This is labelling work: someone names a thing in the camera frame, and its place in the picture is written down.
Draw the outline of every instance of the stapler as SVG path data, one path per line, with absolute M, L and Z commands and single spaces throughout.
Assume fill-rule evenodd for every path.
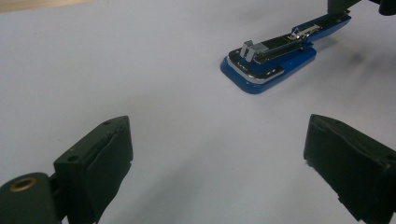
M 220 69 L 243 91 L 261 93 L 312 62 L 317 54 L 313 42 L 345 26 L 351 19 L 348 14 L 327 14 L 261 43 L 249 40 L 231 51 Z

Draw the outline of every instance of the white surface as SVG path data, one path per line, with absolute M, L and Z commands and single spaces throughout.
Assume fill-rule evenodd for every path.
M 363 1 L 317 58 L 259 95 L 219 70 L 326 1 L 96 1 L 0 14 L 0 183 L 131 118 L 134 161 L 101 223 L 356 223 L 303 159 L 309 116 L 396 148 L 395 17 Z

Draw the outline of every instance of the brown floor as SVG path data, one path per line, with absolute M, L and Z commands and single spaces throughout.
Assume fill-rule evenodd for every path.
M 60 7 L 91 0 L 0 0 L 0 12 L 26 10 L 38 7 Z

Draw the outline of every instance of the open stapler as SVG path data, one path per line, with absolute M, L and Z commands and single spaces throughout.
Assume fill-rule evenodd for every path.
M 345 26 L 349 7 L 360 0 L 329 0 L 328 14 L 293 27 L 291 33 L 261 43 L 245 42 L 231 51 L 220 65 L 221 71 L 243 91 L 261 93 L 312 62 L 317 52 L 313 42 Z M 394 15 L 396 1 L 370 0 L 380 5 L 379 13 Z

